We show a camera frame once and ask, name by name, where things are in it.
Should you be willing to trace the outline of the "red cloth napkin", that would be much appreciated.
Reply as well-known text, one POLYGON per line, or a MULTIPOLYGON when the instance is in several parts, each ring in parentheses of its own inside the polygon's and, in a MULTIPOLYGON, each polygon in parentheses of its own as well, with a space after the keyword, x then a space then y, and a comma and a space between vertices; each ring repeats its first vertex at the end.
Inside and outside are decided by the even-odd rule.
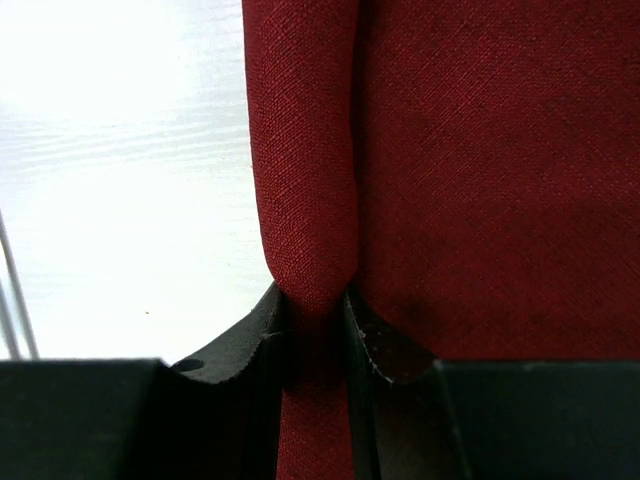
POLYGON ((247 1, 292 340, 278 475, 353 475, 339 303, 455 359, 639 355, 635 1, 247 1))

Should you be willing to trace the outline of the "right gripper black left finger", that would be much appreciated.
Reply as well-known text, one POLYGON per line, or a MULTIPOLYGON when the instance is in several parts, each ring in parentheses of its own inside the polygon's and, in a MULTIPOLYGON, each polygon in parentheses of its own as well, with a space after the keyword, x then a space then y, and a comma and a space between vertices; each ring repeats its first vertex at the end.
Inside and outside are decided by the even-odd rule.
POLYGON ((251 312, 177 362, 56 360, 1 366, 5 479, 272 479, 285 301, 251 312))

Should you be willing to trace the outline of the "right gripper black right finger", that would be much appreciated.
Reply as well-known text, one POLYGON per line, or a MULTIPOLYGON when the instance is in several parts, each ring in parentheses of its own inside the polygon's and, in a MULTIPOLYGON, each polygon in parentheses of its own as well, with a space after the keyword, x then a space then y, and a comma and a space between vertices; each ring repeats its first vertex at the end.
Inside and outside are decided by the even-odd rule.
POLYGON ((444 361, 343 300, 359 479, 635 479, 639 366, 444 361))

